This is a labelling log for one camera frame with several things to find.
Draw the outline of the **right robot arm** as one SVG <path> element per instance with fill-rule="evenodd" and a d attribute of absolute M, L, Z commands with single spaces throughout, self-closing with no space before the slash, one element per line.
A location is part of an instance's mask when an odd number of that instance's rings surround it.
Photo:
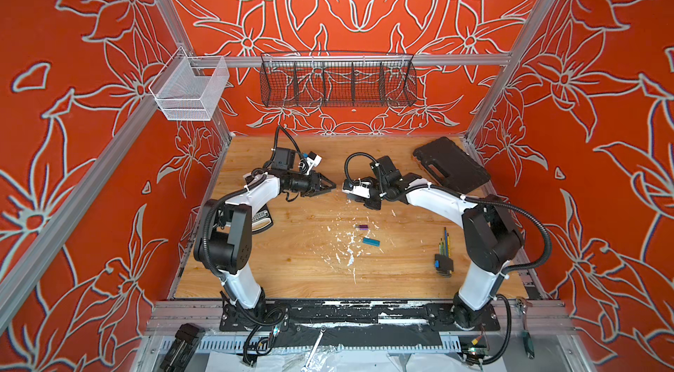
<path fill-rule="evenodd" d="M 495 195 L 479 198 L 433 184 L 420 175 L 402 175 L 388 156 L 377 159 L 366 152 L 350 154 L 344 174 L 342 191 L 372 210 L 380 210 L 384 201 L 401 202 L 429 210 L 462 228 L 470 266 L 454 296 L 452 317 L 464 330 L 478 325 L 510 274 L 539 268 L 552 254 L 549 229 L 528 211 Z M 542 254 L 534 261 L 513 263 L 525 245 L 513 212 L 526 217 L 542 235 Z"/>

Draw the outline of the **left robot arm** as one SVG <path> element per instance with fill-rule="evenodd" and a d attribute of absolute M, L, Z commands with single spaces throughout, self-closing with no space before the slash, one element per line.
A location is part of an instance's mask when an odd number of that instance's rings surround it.
<path fill-rule="evenodd" d="M 249 266 L 253 249 L 253 217 L 278 196 L 314 197 L 336 189 L 336 183 L 312 171 L 256 169 L 242 189 L 204 205 L 193 256 L 219 279 L 230 304 L 259 325 L 265 319 L 265 294 Z"/>

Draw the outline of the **teal usb drive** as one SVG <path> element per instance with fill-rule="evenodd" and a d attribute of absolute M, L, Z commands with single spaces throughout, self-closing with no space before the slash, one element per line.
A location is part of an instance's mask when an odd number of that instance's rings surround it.
<path fill-rule="evenodd" d="M 363 238 L 363 244 L 372 246 L 372 247 L 380 247 L 380 241 L 379 240 L 374 240 L 370 238 Z"/>

